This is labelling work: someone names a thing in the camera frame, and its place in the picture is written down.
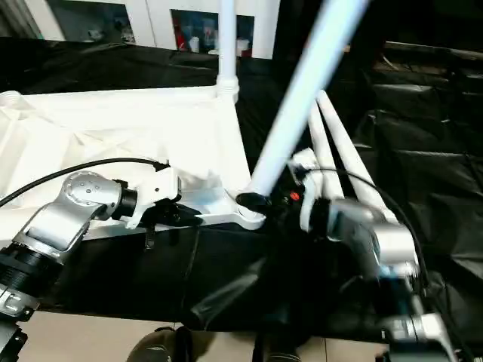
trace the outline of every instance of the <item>red light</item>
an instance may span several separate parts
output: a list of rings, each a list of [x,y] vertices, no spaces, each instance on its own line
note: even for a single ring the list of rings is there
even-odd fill
[[[297,194],[295,191],[292,191],[292,192],[290,193],[290,198],[291,198],[292,200],[294,200],[294,201],[299,201],[299,200],[300,200],[300,195],[299,195],[299,194]]]

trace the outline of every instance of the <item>black cable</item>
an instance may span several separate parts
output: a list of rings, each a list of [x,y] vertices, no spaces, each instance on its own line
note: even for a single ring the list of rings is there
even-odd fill
[[[414,246],[416,247],[416,254],[417,258],[419,259],[420,263],[420,269],[421,269],[421,278],[423,279],[424,287],[429,286],[429,274],[428,270],[426,268],[426,262],[424,261],[424,256],[423,256],[423,248],[421,246],[421,243],[416,235],[416,232],[414,231],[413,226],[411,225],[411,222],[409,221],[408,216],[406,213],[403,211],[402,207],[399,206],[399,204],[384,190],[382,190],[380,187],[374,185],[371,181],[365,179],[364,177],[359,176],[358,174],[352,173],[347,170],[341,170],[339,168],[329,168],[329,167],[320,167],[320,168],[313,168],[313,169],[308,169],[308,170],[300,170],[299,172],[296,172],[296,176],[300,177],[300,179],[303,179],[304,175],[312,172],[312,171],[328,171],[328,172],[335,172],[338,174],[346,175],[348,177],[352,177],[354,179],[358,179],[362,183],[365,183],[366,185],[370,186],[374,190],[380,193],[380,195],[388,201],[392,207],[397,211],[399,216],[401,217],[403,223],[406,225],[406,227],[409,229],[409,232],[413,235],[414,239]],[[421,291],[421,297],[426,298],[426,293],[424,293],[424,290]],[[435,303],[436,309],[438,309],[439,313],[444,316],[445,314],[442,311],[442,306],[439,303],[439,301],[436,299],[434,296],[432,298],[432,301]],[[448,326],[450,327],[450,331],[453,333],[453,335],[456,337],[458,343],[460,344],[461,351],[466,355],[466,360],[467,361],[474,361],[474,356],[473,353],[471,352],[471,349],[469,346],[465,343],[464,338],[461,336],[461,333],[459,333],[456,324],[450,319],[446,318],[447,320],[445,321]]]
[[[84,168],[88,167],[93,167],[93,166],[98,166],[100,164],[114,164],[116,162],[134,162],[137,164],[151,164],[156,171],[163,170],[164,168],[168,167],[166,164],[162,164],[161,162],[153,161],[153,160],[147,160],[145,158],[129,158],[129,157],[119,157],[119,158],[107,158],[104,160],[99,160],[99,161],[91,161],[91,162],[85,162],[84,164],[78,164],[76,166],[68,167],[63,170],[51,173],[50,175],[44,176],[40,179],[37,179],[21,188],[19,188],[17,191],[12,192],[11,194],[5,196],[3,199],[0,200],[0,207],[8,204],[10,201],[14,200],[15,198],[18,198],[20,195],[24,194],[25,192],[29,191],[30,189],[33,189],[34,187],[41,185],[42,183],[46,183],[47,181],[50,181],[51,179],[55,179],[59,176],[66,175],[68,173],[74,172],[74,171],[79,171]]]

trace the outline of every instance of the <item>floor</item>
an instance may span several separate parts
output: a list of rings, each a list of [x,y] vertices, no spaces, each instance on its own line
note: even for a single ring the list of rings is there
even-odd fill
[[[85,317],[37,311],[22,324],[29,341],[19,362],[123,362],[134,345],[163,324],[115,318]],[[199,362],[251,362],[253,333],[215,333]],[[299,355],[303,362],[374,362],[384,345],[311,338]]]

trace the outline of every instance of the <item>white pole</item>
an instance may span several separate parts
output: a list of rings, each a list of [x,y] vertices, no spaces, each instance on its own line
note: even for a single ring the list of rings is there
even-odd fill
[[[337,151],[339,152],[346,170],[355,173],[374,184],[371,175],[368,173],[368,169],[365,167],[364,162],[362,162],[361,156],[357,152],[357,149],[355,149],[355,146],[352,143],[346,128],[343,126],[334,106],[332,106],[332,102],[329,100],[328,95],[321,90],[318,94],[317,100],[318,105],[322,110],[325,123],[331,132],[332,139],[334,140],[335,146],[337,147]],[[349,180],[352,183],[357,199],[383,211],[388,220],[396,221],[394,214],[387,209],[379,192],[353,177],[350,177]]]
[[[255,167],[248,191],[268,196],[307,125],[317,92],[325,88],[368,0],[326,0]]]
[[[314,145],[314,153],[320,167],[335,168],[334,157],[332,156],[331,146],[325,133],[322,117],[318,110],[317,103],[310,109],[309,116],[310,136]],[[324,172],[324,182],[322,184],[322,195],[329,199],[343,198],[344,192],[340,184],[339,175],[335,172]]]
[[[218,44],[220,52],[218,57],[218,94],[231,94],[238,98],[235,0],[220,0]]]

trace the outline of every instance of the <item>black plastic sheet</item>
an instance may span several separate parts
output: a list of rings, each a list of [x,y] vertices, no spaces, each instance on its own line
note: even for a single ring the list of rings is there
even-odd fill
[[[214,84],[217,59],[154,48],[0,38],[0,91],[24,94]],[[435,295],[483,345],[483,62],[386,50],[372,69],[345,56],[328,93],[377,185],[408,213]],[[253,170],[293,64],[242,59],[236,105]],[[299,149],[309,146],[304,135]],[[278,189],[292,187],[284,175]],[[236,225],[86,241],[42,308],[181,321],[210,330],[298,328],[380,341],[350,253],[280,225]]]

